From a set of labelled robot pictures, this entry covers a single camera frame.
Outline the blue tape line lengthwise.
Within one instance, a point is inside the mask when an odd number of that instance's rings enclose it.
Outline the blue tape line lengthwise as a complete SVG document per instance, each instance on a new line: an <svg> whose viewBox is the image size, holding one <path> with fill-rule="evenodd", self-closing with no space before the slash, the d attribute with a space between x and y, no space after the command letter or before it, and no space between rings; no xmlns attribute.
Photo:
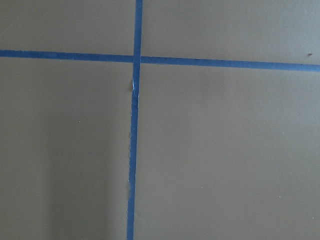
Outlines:
<svg viewBox="0 0 320 240"><path fill-rule="evenodd" d="M135 2L126 239L134 239L143 1Z"/></svg>

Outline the blue tape line crosswise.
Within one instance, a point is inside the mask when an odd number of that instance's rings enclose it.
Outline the blue tape line crosswise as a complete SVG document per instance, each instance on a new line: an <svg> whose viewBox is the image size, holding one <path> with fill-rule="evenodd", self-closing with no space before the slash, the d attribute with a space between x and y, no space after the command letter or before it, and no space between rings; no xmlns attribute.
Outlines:
<svg viewBox="0 0 320 240"><path fill-rule="evenodd" d="M0 56L3 58L4 57L31 58L31 59L115 62L115 63L133 63L135 59L135 57L132 55L5 50L5 49L2 49L0 51ZM159 65L262 69L262 70L281 70L281 71L299 71L299 72L319 72L320 71L320 66L318 64L301 64L301 63L178 58L178 57L158 57L158 56L141 56L139 57L139 61L142 64L159 64Z"/></svg>

